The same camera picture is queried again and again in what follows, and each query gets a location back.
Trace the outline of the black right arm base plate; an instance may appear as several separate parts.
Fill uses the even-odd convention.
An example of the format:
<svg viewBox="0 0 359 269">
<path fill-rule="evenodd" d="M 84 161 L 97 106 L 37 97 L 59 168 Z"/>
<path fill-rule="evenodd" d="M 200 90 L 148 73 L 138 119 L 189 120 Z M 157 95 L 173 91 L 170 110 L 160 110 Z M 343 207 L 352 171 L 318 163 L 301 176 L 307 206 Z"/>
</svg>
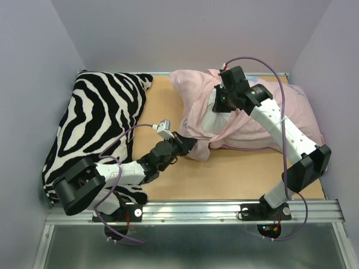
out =
<svg viewBox="0 0 359 269">
<path fill-rule="evenodd" d="M 237 218 L 242 221 L 287 221 L 292 219 L 292 215 L 287 203 L 277 208 L 263 203 L 242 203 Z"/>
</svg>

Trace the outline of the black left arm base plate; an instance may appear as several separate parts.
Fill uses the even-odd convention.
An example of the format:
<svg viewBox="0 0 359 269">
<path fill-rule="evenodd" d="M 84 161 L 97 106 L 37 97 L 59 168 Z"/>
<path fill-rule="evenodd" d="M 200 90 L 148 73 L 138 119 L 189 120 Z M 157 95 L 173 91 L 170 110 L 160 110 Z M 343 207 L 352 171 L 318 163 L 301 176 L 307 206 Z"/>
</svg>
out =
<svg viewBox="0 0 359 269">
<path fill-rule="evenodd" d="M 107 215 L 98 210 L 99 216 L 107 223 L 115 222 L 142 222 L 143 205 L 126 203 L 111 215 Z"/>
</svg>

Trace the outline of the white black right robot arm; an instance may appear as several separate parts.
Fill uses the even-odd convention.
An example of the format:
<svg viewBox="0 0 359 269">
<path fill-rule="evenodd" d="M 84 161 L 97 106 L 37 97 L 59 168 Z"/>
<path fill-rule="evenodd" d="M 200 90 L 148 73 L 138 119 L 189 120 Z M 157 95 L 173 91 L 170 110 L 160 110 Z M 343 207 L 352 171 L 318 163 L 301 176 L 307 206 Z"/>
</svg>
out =
<svg viewBox="0 0 359 269">
<path fill-rule="evenodd" d="M 259 203 L 241 211 L 243 219 L 270 219 L 294 194 L 324 174 L 332 151 L 327 145 L 319 146 L 306 137 L 286 117 L 284 105 L 278 105 L 264 85 L 251 86 L 240 66 L 222 68 L 219 75 L 222 82 L 215 87 L 213 112 L 243 110 L 281 146 L 284 162 L 281 180 L 260 197 Z"/>
</svg>

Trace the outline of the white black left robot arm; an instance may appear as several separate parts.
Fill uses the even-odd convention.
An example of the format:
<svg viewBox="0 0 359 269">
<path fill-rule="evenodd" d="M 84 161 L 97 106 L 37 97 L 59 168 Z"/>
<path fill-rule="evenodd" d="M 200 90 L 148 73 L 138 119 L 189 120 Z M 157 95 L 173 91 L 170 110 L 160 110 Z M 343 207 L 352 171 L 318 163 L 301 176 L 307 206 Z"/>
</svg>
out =
<svg viewBox="0 0 359 269">
<path fill-rule="evenodd" d="M 124 164 L 100 164 L 83 158 L 53 182 L 53 189 L 68 216 L 83 210 L 94 210 L 109 189 L 148 184 L 160 172 L 186 156 L 197 144 L 197 139 L 172 132 L 173 137 L 158 142 L 142 158 Z"/>
</svg>

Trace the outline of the pink printed pillowcase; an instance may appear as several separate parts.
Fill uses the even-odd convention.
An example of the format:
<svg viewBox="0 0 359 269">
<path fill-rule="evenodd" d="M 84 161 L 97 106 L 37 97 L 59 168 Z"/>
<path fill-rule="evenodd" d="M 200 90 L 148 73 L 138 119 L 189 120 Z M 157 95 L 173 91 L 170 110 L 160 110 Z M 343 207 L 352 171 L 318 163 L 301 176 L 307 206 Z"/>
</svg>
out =
<svg viewBox="0 0 359 269">
<path fill-rule="evenodd" d="M 178 69 L 169 75 L 170 82 L 183 101 L 183 119 L 178 133 L 184 137 L 197 139 L 196 146 L 190 151 L 189 158 L 207 161 L 210 149 L 264 150 L 280 146 L 272 136 L 243 110 L 232 112 L 232 116 L 220 134 L 203 131 L 200 121 L 203 117 L 212 90 L 221 83 L 217 69 L 204 72 Z M 274 96 L 278 105 L 286 103 L 285 114 L 311 140 L 318 145 L 325 143 L 315 114 L 306 93 L 297 85 L 270 82 L 247 76 L 251 86 L 264 85 Z"/>
</svg>

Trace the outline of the white pillow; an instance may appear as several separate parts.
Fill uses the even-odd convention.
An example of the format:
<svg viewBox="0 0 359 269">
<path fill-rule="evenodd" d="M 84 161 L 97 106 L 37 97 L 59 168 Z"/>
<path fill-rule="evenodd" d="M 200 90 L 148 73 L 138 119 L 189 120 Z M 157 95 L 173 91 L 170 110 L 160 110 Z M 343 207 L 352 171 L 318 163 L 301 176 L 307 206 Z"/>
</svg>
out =
<svg viewBox="0 0 359 269">
<path fill-rule="evenodd" d="M 216 93 L 213 89 L 206 107 L 206 111 L 201 118 L 200 124 L 204 132 L 218 135 L 225 129 L 229 122 L 232 112 L 230 113 L 216 113 L 213 112 L 215 104 Z"/>
</svg>

